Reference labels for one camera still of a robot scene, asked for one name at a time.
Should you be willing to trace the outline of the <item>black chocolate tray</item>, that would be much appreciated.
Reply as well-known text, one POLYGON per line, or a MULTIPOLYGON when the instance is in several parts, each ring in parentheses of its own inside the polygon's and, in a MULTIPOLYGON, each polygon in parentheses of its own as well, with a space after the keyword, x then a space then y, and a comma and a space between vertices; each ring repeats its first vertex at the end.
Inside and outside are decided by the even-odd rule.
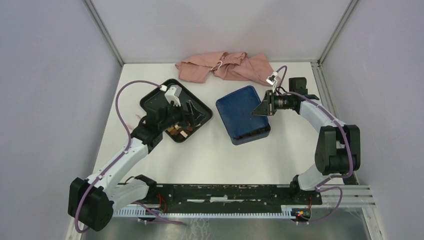
POLYGON ((186 141, 193 133, 195 133, 201 126, 203 126, 207 121, 209 121, 212 116, 212 110, 198 99, 192 92, 190 92, 185 86, 183 86, 176 79, 168 79, 162 83, 165 86, 178 85, 182 88, 182 91, 179 95, 181 105, 188 100, 191 100, 194 106, 202 113, 205 114, 205 119, 196 127, 192 126, 180 126, 178 124, 171 125, 169 120, 170 118, 170 104, 167 102, 164 92, 160 89, 155 89, 144 96, 139 105, 146 113, 155 114, 155 122, 158 123, 160 127, 166 126, 166 134, 176 143, 182 143, 186 141))

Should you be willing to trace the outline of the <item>blue chocolate box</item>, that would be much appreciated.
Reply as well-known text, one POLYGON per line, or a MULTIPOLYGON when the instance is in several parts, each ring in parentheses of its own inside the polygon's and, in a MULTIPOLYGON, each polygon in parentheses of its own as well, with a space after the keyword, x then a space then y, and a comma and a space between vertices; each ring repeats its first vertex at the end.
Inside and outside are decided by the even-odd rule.
POLYGON ((258 128, 255 131, 240 135, 240 136, 230 136, 230 140, 233 145, 238 146, 246 144, 252 141, 263 139, 269 136, 271 132, 271 126, 267 124, 265 127, 258 128))

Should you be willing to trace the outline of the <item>blue box lid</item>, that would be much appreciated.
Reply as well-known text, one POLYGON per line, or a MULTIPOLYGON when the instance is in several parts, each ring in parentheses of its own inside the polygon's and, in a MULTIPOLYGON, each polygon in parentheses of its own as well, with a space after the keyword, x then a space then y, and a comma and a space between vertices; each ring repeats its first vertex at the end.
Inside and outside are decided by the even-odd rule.
POLYGON ((216 100, 215 106, 229 137, 241 136, 269 124, 266 116, 251 114, 260 102, 256 89, 251 85, 216 100))

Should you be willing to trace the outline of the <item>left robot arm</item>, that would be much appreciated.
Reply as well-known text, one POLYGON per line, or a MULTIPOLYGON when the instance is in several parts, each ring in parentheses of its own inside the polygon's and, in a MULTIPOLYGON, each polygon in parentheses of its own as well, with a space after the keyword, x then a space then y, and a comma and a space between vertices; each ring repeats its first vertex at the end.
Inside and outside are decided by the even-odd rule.
POLYGON ((206 112, 196 108, 190 99, 181 104, 170 101, 161 108, 147 109, 120 153, 98 172, 71 182, 67 212, 74 218, 77 232, 83 232, 79 223, 97 232, 102 230, 115 212, 138 200, 153 203, 157 198, 154 187, 139 178, 119 186, 120 180, 153 151, 167 129, 175 125, 195 128, 205 118, 206 112))

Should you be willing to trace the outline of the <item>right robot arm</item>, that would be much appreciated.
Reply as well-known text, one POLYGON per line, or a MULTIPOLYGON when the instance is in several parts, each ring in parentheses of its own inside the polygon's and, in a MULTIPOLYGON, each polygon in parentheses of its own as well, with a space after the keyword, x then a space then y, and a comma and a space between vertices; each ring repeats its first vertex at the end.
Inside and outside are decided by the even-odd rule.
POLYGON ((361 164, 360 129, 337 119, 322 104, 318 96, 309 94, 304 77, 289 79, 289 90, 279 93, 277 74, 266 82, 271 89, 251 112, 255 116, 273 116, 278 110, 293 110, 306 119, 318 133, 314 164, 293 178, 295 187, 289 189, 289 199, 302 204, 309 191, 318 190, 332 179, 349 178, 361 164))

